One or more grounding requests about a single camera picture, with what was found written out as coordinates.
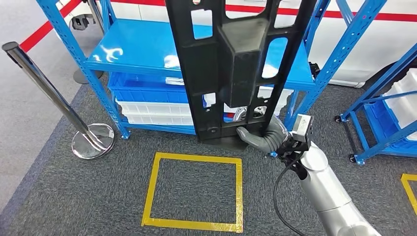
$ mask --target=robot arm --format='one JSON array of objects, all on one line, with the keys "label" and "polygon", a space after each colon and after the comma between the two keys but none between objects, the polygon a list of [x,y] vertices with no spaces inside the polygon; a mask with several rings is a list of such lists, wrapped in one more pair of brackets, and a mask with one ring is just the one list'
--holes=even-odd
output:
[{"label": "robot arm", "polygon": [[328,165],[324,152],[308,140],[311,121],[310,116],[299,115],[295,131],[288,133],[282,122],[273,117],[263,137],[252,135],[243,127],[237,128],[237,132],[243,141],[255,148],[277,151],[278,157],[286,165],[294,161],[291,159],[294,152],[302,151],[297,165],[290,169],[298,174],[301,187],[317,212],[327,236],[381,236],[355,207]]},{"label": "robot arm", "polygon": [[381,236],[362,216],[314,143],[301,157],[307,170],[301,187],[317,212],[327,236]]}]

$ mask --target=chrome stanchion post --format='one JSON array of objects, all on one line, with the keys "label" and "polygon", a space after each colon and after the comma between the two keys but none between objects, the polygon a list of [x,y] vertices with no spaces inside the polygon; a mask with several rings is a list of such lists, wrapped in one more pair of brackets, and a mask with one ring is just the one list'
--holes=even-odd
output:
[{"label": "chrome stanchion post", "polygon": [[113,129],[101,123],[86,125],[68,102],[46,78],[36,64],[16,42],[8,42],[1,47],[7,55],[32,79],[32,81],[61,110],[62,114],[75,126],[78,132],[72,140],[72,151],[82,159],[96,159],[110,151],[115,143]]},{"label": "chrome stanchion post", "polygon": [[97,2],[95,0],[87,0],[87,2],[89,4],[92,17],[97,22],[97,24],[100,26],[101,32],[104,35],[103,18],[101,17],[100,11],[98,10]]}]

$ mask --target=yellow floor tape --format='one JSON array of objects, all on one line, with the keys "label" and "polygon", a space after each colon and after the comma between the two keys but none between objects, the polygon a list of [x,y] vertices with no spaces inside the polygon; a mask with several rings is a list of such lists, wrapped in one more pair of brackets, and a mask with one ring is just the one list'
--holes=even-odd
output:
[{"label": "yellow floor tape", "polygon": [[408,199],[414,208],[414,213],[417,215],[417,200],[408,181],[417,181],[417,175],[403,174],[401,176],[401,182],[403,183],[405,192],[407,193]]},{"label": "yellow floor tape", "polygon": [[[164,159],[184,160],[184,161],[201,161],[201,162],[216,162],[236,165],[236,223],[212,223],[200,221],[186,221],[186,220],[171,220],[171,219],[157,219],[150,217],[152,208],[153,196],[155,194],[156,179],[158,177],[159,161]],[[145,202],[144,214],[141,225],[193,229],[193,230],[212,230],[212,231],[226,231],[226,232],[243,232],[243,188],[242,188],[242,160],[231,157],[216,157],[216,156],[197,156],[174,153],[157,152],[153,161],[152,172],[150,174],[148,194]]]}]

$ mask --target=red stripe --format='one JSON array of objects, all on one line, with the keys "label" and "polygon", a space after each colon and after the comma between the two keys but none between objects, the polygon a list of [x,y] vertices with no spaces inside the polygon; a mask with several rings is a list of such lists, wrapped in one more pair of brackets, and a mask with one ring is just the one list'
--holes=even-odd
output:
[{"label": "red stripe", "polygon": [[[78,4],[80,4],[81,0],[71,0],[67,5],[65,5],[61,10],[60,13],[63,17],[67,16]],[[52,25],[47,21],[44,23],[37,31],[35,31],[29,38],[27,38],[23,43],[20,44],[20,47],[23,51],[28,52],[32,49],[43,37],[45,37],[50,31],[52,30]]]},{"label": "red stripe", "polygon": [[[155,5],[155,6],[165,6],[164,0],[112,0],[113,2],[121,3],[133,3],[133,4],[143,4],[143,5]],[[259,13],[264,8],[261,6],[242,6],[242,5],[226,5],[227,11],[240,11],[240,12],[252,12]],[[298,9],[292,8],[280,8],[278,9],[278,14],[280,15],[297,15]],[[342,15],[339,11],[326,11],[324,17],[328,18],[342,18]],[[375,20],[379,21],[408,21],[408,22],[417,22],[417,15],[413,14],[398,14],[398,13],[379,13]]]},{"label": "red stripe", "polygon": [[[133,3],[143,5],[165,6],[164,0],[111,0],[113,2],[120,3]],[[67,16],[81,0],[71,0],[67,5],[61,9],[61,15]],[[260,6],[242,6],[242,5],[226,5],[228,11],[238,12],[252,12],[259,13],[263,10]],[[292,8],[280,8],[278,14],[280,15],[297,15],[298,10]],[[324,17],[328,18],[342,18],[339,11],[326,11]],[[404,22],[417,22],[417,15],[413,14],[398,14],[398,13],[379,13],[375,20],[380,21],[404,21]],[[37,31],[35,31],[29,38],[20,44],[22,49],[27,52],[34,47],[43,37],[45,37],[52,30],[52,26],[49,22],[44,23]]]}]

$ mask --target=black plastic frame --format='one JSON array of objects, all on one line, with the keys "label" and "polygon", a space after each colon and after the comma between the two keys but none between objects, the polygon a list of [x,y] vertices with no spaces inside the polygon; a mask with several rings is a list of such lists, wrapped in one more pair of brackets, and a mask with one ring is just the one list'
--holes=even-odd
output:
[{"label": "black plastic frame", "polygon": [[[315,0],[302,0],[292,26],[275,28],[281,0],[268,0],[257,16],[229,19],[225,0],[166,0],[185,89],[199,141],[228,148],[244,148],[236,127],[261,132],[269,124],[312,15]],[[191,11],[211,10],[213,34],[195,39]],[[288,39],[276,76],[264,79],[262,70],[269,44]],[[259,86],[274,85],[270,98],[258,98]],[[216,93],[216,104],[203,107],[202,95]],[[223,107],[247,106],[244,120],[226,123]],[[254,109],[267,106],[262,117]]]}]

